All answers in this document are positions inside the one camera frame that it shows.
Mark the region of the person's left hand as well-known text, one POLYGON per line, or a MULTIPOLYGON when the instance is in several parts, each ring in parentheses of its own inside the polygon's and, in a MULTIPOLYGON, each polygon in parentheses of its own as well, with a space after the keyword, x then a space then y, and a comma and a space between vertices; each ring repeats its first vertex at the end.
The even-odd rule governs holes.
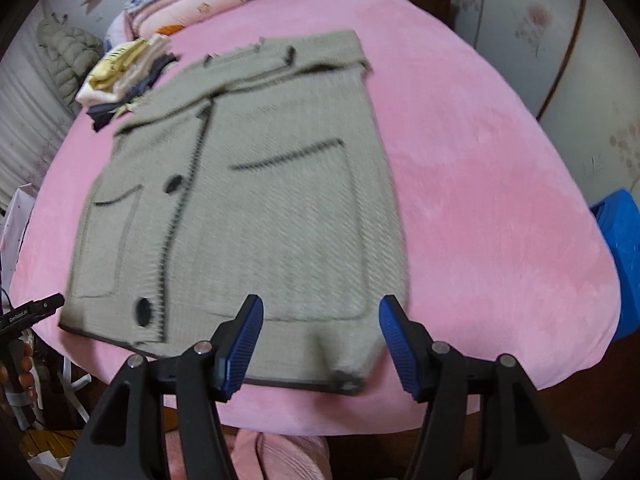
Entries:
POLYGON ((35 388, 35 379, 32 376, 32 347, 25 341, 19 339, 13 346, 21 357, 17 369, 20 371, 18 379, 30 400, 35 401, 38 394, 35 388))

